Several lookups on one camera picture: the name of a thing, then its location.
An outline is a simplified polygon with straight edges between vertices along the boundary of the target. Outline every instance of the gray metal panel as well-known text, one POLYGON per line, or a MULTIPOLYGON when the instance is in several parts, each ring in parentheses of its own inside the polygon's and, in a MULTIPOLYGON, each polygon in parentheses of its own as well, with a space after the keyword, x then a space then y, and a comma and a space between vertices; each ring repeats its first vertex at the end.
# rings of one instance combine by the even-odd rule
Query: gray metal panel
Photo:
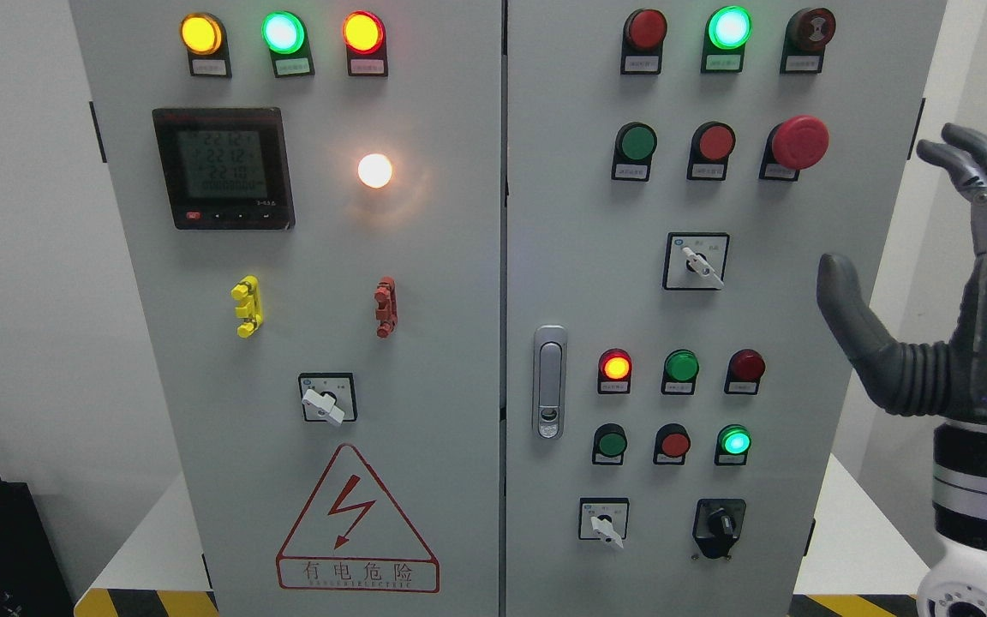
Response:
MULTIPOLYGON (((501 3, 289 5, 318 74, 286 79, 261 40, 271 4, 71 5, 224 616, 496 614, 501 3), (341 23, 356 9, 384 20, 391 77, 345 74, 341 23), (230 81, 189 77, 177 27, 191 11, 223 20, 230 81), (176 231, 152 109, 267 105, 283 113, 294 230, 176 231), (380 192, 356 180, 371 152, 395 164, 380 192), (228 296, 244 274, 260 279, 266 317, 247 340, 228 296), (400 305, 387 340, 373 319, 381 276, 400 305), (296 377, 349 371, 359 422, 304 422, 296 377), (279 588, 279 548, 345 441, 439 558, 438 594, 279 588)), ((359 557, 409 543, 381 538, 383 554, 359 557)))
POLYGON ((701 75, 703 30, 721 3, 658 5, 661 75, 619 75, 619 36, 638 3, 514 0, 509 11, 506 613, 784 614, 849 374, 814 302, 819 255, 841 251, 870 289, 943 3, 836 3, 821 75, 780 75, 783 31, 805 3, 751 1, 739 75, 701 75), (831 132, 798 183, 757 180, 768 132, 798 114, 831 132), (610 175, 616 130, 659 136, 649 183, 610 175), (707 121, 732 125, 724 183, 685 180, 707 121), (669 231, 732 235, 723 291, 661 288, 669 231), (531 426, 532 336, 560 324, 571 354, 565 433, 531 426), (596 394, 608 348, 634 360, 631 394, 596 394), (767 360, 760 393, 725 395, 730 356, 767 360), (662 396, 669 352, 702 364, 692 396, 662 396), (621 466, 590 464, 604 422, 626 430, 621 466), (653 465, 655 431, 689 430, 685 465, 653 465), (715 466, 714 440, 748 426, 747 466, 715 466), (578 539, 578 499, 628 497, 626 550, 578 539), (732 561, 693 560, 697 500, 748 501, 732 561))

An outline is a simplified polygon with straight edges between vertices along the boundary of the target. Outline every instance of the white switch handle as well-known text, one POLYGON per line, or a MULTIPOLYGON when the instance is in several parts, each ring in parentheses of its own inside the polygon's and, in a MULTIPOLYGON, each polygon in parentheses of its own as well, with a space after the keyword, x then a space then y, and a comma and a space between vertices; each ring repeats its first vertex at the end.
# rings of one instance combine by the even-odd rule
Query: white switch handle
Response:
POLYGON ((690 269, 696 270, 696 274, 698 274, 698 276, 705 279, 714 279, 715 284, 718 285, 718 289, 725 286, 724 282, 721 282, 721 279, 718 278, 718 273, 715 272, 714 266, 711 266, 710 263, 702 257, 702 255, 686 246, 681 250, 685 253, 685 257, 688 258, 688 266, 690 269))
POLYGON ((308 389, 302 395, 302 406, 317 417, 325 419, 330 426, 341 426, 341 422, 344 422, 345 411, 338 407, 338 400, 329 394, 318 394, 308 389))
POLYGON ((606 546, 613 550, 623 550, 623 538, 620 538, 619 532, 612 526, 611 520, 593 516, 589 523, 592 523, 593 534, 596 534, 596 538, 602 540, 606 546))

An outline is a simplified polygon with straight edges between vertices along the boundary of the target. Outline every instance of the yellow black hazard stripe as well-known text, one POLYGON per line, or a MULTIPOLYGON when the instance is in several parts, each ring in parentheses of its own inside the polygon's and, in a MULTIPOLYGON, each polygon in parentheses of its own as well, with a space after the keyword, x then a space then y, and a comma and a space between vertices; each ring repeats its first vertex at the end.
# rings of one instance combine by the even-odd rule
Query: yellow black hazard stripe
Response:
POLYGON ((907 595, 796 595, 788 617, 917 617, 907 595))
MULTIPOLYGON (((88 590, 75 617, 218 617, 212 592, 88 590)), ((788 617, 917 617, 907 595, 796 595, 788 617)))
POLYGON ((212 592, 90 589, 75 617, 219 617, 212 592))

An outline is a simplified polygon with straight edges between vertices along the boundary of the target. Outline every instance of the yellow terminal connector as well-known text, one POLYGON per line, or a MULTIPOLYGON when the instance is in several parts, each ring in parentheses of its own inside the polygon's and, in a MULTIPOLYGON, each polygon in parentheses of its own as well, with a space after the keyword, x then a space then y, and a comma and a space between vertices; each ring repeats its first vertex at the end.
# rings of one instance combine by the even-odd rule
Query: yellow terminal connector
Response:
POLYGON ((258 332, 264 317, 261 315, 261 294, 258 288, 258 278, 254 276, 243 277, 238 281, 238 285, 230 290, 230 296, 234 298, 235 317, 242 320, 238 327, 238 336, 249 338, 252 333, 258 332))

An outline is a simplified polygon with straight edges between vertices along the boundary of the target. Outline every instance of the green push button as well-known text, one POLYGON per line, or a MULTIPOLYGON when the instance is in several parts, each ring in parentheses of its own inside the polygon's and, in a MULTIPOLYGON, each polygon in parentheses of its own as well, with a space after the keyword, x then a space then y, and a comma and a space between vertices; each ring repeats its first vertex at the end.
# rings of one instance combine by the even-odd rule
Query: green push button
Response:
POLYGON ((739 424, 727 426, 718 434, 718 445, 725 450, 725 453, 735 456, 748 452, 749 446, 752 445, 749 429, 739 424))
POLYGON ((691 381, 698 375, 696 354, 686 349, 674 351, 665 360, 665 372, 675 381, 691 381))
POLYGON ((619 131, 619 152, 630 160, 645 160, 657 149, 657 134, 641 122, 631 122, 619 131))
POLYGON ((600 454, 604 454, 604 456, 609 458, 615 458, 626 452, 627 439, 619 433, 608 433, 600 438, 600 442, 596 446, 598 446, 600 454))

